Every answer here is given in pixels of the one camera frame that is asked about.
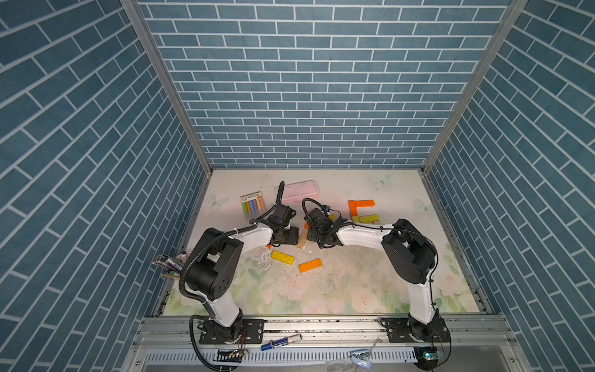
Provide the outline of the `natural wood block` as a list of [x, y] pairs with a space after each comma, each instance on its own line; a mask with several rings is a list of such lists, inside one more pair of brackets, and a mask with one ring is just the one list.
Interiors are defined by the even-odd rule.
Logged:
[[308, 229], [304, 228], [299, 239], [298, 239], [296, 247], [299, 249], [304, 249], [307, 242], [308, 242]]

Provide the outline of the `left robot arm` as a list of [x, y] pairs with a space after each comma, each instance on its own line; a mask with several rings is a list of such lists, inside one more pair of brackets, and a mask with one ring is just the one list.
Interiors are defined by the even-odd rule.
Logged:
[[184, 263], [180, 294], [200, 302], [209, 314], [206, 325], [227, 341], [239, 337], [243, 322], [243, 312], [229, 292], [242, 252], [297, 243], [299, 228], [290, 226], [295, 216], [294, 209], [277, 203], [247, 227], [206, 229]]

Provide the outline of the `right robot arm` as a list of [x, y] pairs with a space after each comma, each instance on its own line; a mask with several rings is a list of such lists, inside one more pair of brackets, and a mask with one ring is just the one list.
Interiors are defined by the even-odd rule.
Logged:
[[319, 248], [364, 246], [387, 254], [398, 276], [407, 283], [408, 330], [418, 341], [429, 342], [441, 326], [432, 294], [432, 275], [439, 263], [434, 244], [408, 220], [392, 225], [361, 224], [313, 209], [305, 215], [308, 239]]

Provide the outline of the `coloured marker box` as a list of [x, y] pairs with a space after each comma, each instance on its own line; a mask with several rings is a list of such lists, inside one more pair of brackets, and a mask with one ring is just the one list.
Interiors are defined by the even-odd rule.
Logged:
[[255, 219], [266, 212], [262, 192], [254, 192], [240, 197], [243, 214], [247, 220]]

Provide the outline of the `pink pencil case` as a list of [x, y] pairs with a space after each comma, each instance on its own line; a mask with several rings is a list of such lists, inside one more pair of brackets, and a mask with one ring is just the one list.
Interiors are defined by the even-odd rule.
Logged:
[[281, 201], [284, 205], [288, 206], [289, 204], [299, 203], [304, 198], [318, 198], [319, 193], [320, 190], [316, 181], [299, 181], [284, 186]]

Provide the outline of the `blue screwdriver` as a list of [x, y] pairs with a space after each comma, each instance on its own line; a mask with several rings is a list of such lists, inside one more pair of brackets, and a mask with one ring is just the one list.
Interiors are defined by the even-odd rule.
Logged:
[[268, 343], [263, 344], [260, 347], [261, 351], [268, 351], [268, 350], [272, 350], [278, 347], [286, 347], [291, 343], [296, 343], [297, 341], [302, 340], [302, 334], [300, 333], [295, 333], [291, 336], [286, 336], [280, 339], [274, 339], [269, 341]]

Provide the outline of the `pink pen cup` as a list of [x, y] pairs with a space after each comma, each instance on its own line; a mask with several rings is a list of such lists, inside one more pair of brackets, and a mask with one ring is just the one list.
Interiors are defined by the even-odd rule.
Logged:
[[169, 277], [180, 277], [186, 260], [186, 253], [179, 254], [176, 257], [171, 257], [167, 254], [159, 254], [153, 259], [152, 264], [167, 271], [166, 275]]

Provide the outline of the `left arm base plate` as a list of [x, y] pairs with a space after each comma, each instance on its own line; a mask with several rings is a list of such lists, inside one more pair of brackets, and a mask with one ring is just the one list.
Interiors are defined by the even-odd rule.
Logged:
[[243, 319], [242, 322], [234, 322], [229, 328], [211, 320], [205, 321], [197, 326], [199, 342], [202, 345], [260, 345], [263, 342], [264, 325], [263, 319]]

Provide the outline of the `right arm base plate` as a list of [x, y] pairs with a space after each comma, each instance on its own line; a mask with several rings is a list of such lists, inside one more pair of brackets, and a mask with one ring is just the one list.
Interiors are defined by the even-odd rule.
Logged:
[[445, 320], [435, 315], [429, 324], [410, 316], [380, 318], [390, 343], [447, 343], [451, 341]]

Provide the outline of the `aluminium rail frame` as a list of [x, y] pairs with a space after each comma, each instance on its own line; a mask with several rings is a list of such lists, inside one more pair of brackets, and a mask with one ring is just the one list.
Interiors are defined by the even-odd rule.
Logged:
[[[350, 351], [372, 348], [375, 367], [408, 361], [414, 342], [391, 343], [393, 334], [380, 324], [378, 315], [357, 316], [263, 316], [262, 342], [300, 333], [301, 341], [270, 351], [248, 345], [243, 367], [321, 367], [326, 360], [342, 359]], [[445, 371], [528, 371], [523, 354], [505, 317], [484, 313], [445, 314], [449, 339], [435, 346], [446, 352]], [[201, 362], [192, 349], [187, 317], [154, 317], [142, 320], [122, 369], [143, 371], [148, 366], [195, 366]]]

